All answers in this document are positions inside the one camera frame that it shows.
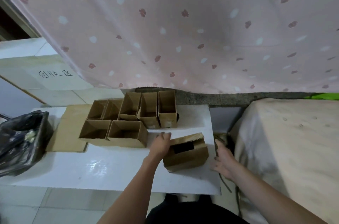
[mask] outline forearm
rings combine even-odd
[[[238,165],[232,170],[234,182],[270,224],[325,224],[313,213],[286,197],[248,169]]]
[[[159,159],[147,156],[132,181],[97,224],[144,223],[159,162]]]

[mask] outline cardboard box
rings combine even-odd
[[[112,121],[107,139],[113,146],[145,148],[148,131],[141,121]]]
[[[111,126],[109,120],[86,120],[79,135],[79,139],[96,146],[112,146],[107,139]]]
[[[107,103],[108,100],[94,100],[90,112],[88,113],[87,119],[102,120]]]
[[[159,91],[159,120],[162,128],[177,127],[177,103],[175,91]]]
[[[137,121],[141,93],[127,92],[120,108],[118,120]]]
[[[197,133],[172,139],[168,153],[163,162],[169,172],[195,168],[203,165],[209,152],[204,141],[204,135]]]
[[[53,136],[46,147],[46,151],[85,152],[87,142],[79,140],[78,137],[90,108],[90,104],[67,106],[58,127],[54,131]]]
[[[123,99],[109,99],[102,119],[116,121],[118,119],[122,100]]]
[[[142,93],[137,118],[147,129],[160,128],[158,120],[158,93]]]

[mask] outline black pants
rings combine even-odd
[[[240,223],[248,224],[229,210],[213,204],[210,196],[202,195],[196,202],[178,202],[178,197],[166,194],[165,200],[153,208],[146,224],[158,223]]]

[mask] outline person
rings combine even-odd
[[[197,202],[179,203],[177,196],[166,194],[164,202],[153,208],[146,217],[155,170],[169,150],[170,138],[171,133],[161,133],[155,138],[137,174],[97,224],[247,223],[227,209],[213,204],[210,196],[206,195],[200,196]],[[268,223],[326,223],[257,178],[237,162],[220,141],[215,142],[218,157],[211,166],[212,170],[232,180]]]

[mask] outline tiled floor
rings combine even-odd
[[[233,193],[221,183],[222,195],[213,196],[213,202],[237,214],[234,184],[226,182]],[[120,193],[0,185],[1,224],[95,224]],[[193,201],[196,197],[181,195],[181,201]],[[148,212],[163,199],[163,193],[152,193]]]

